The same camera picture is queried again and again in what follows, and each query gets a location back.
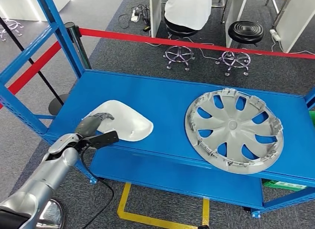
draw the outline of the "floor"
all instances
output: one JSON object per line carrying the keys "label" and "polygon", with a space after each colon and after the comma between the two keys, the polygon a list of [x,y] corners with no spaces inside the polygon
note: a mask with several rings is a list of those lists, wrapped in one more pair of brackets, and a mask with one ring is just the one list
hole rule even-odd
{"label": "floor", "polygon": [[[249,0],[242,19],[254,20],[262,24],[265,28],[269,28],[274,19],[274,11],[271,4],[265,7],[265,1]],[[130,23],[129,28],[124,30],[121,28],[122,24],[118,21],[119,15],[127,13],[130,7],[139,3],[148,4],[148,0],[73,0],[62,10],[60,15],[64,22],[72,20],[81,27],[147,35],[142,32],[143,24],[140,22]],[[252,5],[254,4],[258,6],[253,8]],[[216,44],[223,45],[225,35],[222,33],[222,26],[218,22],[220,13],[218,9],[213,10],[204,30],[206,32],[197,33],[191,39],[196,42],[215,41]],[[24,46],[47,26],[44,22],[22,23],[25,28],[22,29],[23,35],[19,39]],[[315,40],[312,37],[314,26],[315,20],[312,20],[293,51],[315,47]],[[167,36],[163,23],[158,35]],[[33,59],[35,60],[47,49],[54,40],[54,38],[51,38],[45,43]],[[313,72],[315,63],[310,60],[253,55],[249,77],[243,76],[242,72],[234,72],[231,77],[225,77],[223,74],[225,68],[223,65],[215,66],[212,60],[203,59],[199,50],[195,52],[197,59],[191,64],[190,72],[185,72],[184,67],[180,66],[181,64],[174,65],[172,70],[168,71],[165,69],[167,61],[162,57],[165,46],[151,47],[147,44],[120,42],[118,47],[118,42],[114,40],[90,37],[84,37],[82,40],[87,55],[90,55],[90,63],[96,69],[295,94],[304,94],[315,84],[315,74]],[[0,45],[1,70],[19,53],[10,39]],[[265,39],[259,43],[258,49],[270,50],[271,45],[269,34],[266,33]],[[206,53],[206,56],[219,55],[210,51]],[[28,66],[25,65],[21,72]],[[42,72],[60,94],[69,92],[75,81],[75,77],[62,52],[59,52],[47,64]],[[47,113],[48,103],[53,98],[52,94],[38,76],[20,91],[17,97],[36,113]],[[3,179],[0,187],[0,201],[2,201],[27,179],[39,164],[48,145],[41,141],[5,108],[0,110],[0,121],[2,126],[5,126],[5,131],[2,130],[0,134],[0,152],[6,156],[5,161],[3,161],[5,158],[0,159],[0,177]],[[87,155],[87,158],[91,159],[93,153],[90,152]],[[115,191],[114,201],[89,228],[155,228],[119,219],[116,211],[124,184],[115,181],[109,181],[109,183]],[[266,200],[287,193],[281,190],[264,189]],[[84,176],[73,169],[57,192],[56,197],[66,209],[68,217],[66,228],[72,229],[81,228],[89,221],[106,203],[109,192],[100,184],[90,185]],[[315,223],[311,216],[314,208],[314,203],[308,202],[268,213],[257,220],[250,218],[239,206],[211,201],[209,226],[213,229],[310,229]],[[132,185],[125,211],[198,226],[201,224],[203,200]]]}

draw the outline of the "shelf board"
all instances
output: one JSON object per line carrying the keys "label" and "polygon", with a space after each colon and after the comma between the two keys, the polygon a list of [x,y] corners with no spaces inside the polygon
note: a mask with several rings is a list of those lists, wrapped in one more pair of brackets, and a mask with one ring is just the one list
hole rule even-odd
{"label": "shelf board", "polygon": [[[201,158],[188,140],[184,118],[197,97],[222,86],[113,72],[87,70],[52,122],[50,136],[73,132],[99,104],[115,99],[129,105],[154,123],[148,137],[138,142],[120,141],[116,147],[191,166],[213,168]],[[315,129],[302,96],[241,89],[238,91],[264,100],[283,125],[284,148],[270,168],[252,176],[315,187],[312,170]]]}
{"label": "shelf board", "polygon": [[90,169],[106,179],[262,208],[261,181],[249,175],[143,157],[112,146],[97,150]]}

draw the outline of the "white desk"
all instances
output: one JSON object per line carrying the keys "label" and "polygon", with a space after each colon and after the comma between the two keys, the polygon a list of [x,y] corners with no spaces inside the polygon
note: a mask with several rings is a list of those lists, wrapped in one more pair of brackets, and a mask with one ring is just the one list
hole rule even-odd
{"label": "white desk", "polygon": [[283,51],[289,53],[314,14],[315,0],[291,0],[276,27]]}
{"label": "white desk", "polygon": [[[228,18],[225,20],[225,41],[226,46],[230,47],[232,40],[228,36],[228,27],[235,21],[240,19],[246,0],[228,0],[229,9]],[[161,19],[161,0],[150,0],[151,35],[155,37],[158,33]]]}

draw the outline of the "red barrier rope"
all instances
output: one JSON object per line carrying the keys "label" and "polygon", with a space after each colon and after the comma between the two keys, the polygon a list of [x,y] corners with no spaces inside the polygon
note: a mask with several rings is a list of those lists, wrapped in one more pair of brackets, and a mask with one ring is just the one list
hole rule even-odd
{"label": "red barrier rope", "polygon": [[60,49],[59,42],[55,42],[50,48],[44,52],[40,58],[34,62],[29,69],[26,70],[23,74],[17,78],[16,81],[12,83],[8,90],[10,90],[14,95],[17,94],[18,91],[22,89],[24,85],[29,82],[30,79],[37,74],[40,69],[44,67],[46,63],[54,57]]}
{"label": "red barrier rope", "polygon": [[255,49],[237,49],[237,48],[226,48],[216,45],[200,44],[200,43],[191,43],[180,40],[170,40],[164,38],[151,38],[148,36],[134,35],[128,33],[118,33],[109,31],[99,31],[92,29],[80,28],[81,35],[110,38],[118,40],[127,40],[134,42],[147,42],[154,44],[164,44],[164,45],[177,45],[177,46],[186,46],[190,48],[201,48],[209,50],[218,50],[218,51],[231,51],[231,52],[243,52],[249,54],[263,54],[269,56],[278,56],[278,57],[288,57],[288,58],[305,58],[305,59],[315,59],[315,55],[311,54],[291,54],[291,53],[281,53],[281,52],[270,52],[265,50],[255,50]]}

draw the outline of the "blue metal shelf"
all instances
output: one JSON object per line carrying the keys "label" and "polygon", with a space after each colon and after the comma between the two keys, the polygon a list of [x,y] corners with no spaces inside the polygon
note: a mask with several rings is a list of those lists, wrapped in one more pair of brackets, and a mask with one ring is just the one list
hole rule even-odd
{"label": "blue metal shelf", "polygon": [[[248,206],[253,217],[315,198],[315,129],[308,114],[308,109],[315,106],[315,88],[305,97],[237,88],[265,101],[280,118],[284,128],[284,148],[275,164],[265,171],[251,175],[224,172],[198,155],[184,128],[185,111],[193,100],[224,87],[84,70],[54,1],[38,1],[50,26],[0,73],[0,103],[48,143],[73,132],[81,118],[102,102],[116,99],[150,119],[154,129],[142,141],[120,141],[96,151],[91,169],[99,176]],[[5,84],[53,33],[79,80],[47,128],[39,118],[54,117],[32,113]],[[76,167],[96,183],[80,161]],[[263,202],[261,178],[310,187]]]}
{"label": "blue metal shelf", "polygon": [[[120,141],[115,146],[176,163],[216,169],[191,147],[185,132],[184,116],[195,98],[205,92],[222,88],[209,84],[89,70],[72,90],[51,124],[49,133],[61,135],[71,132],[81,118],[95,107],[106,100],[116,99],[148,118],[154,124],[154,128],[150,136],[142,141]],[[292,183],[306,182],[306,185],[315,186],[315,172],[311,170],[315,159],[315,152],[312,151],[315,129],[304,97],[237,90],[265,100],[284,127],[285,145],[281,156],[266,171],[252,176],[268,179],[285,177]]]}
{"label": "blue metal shelf", "polygon": [[263,208],[259,178],[145,158],[115,147],[99,149],[93,162],[91,170],[99,177]]}

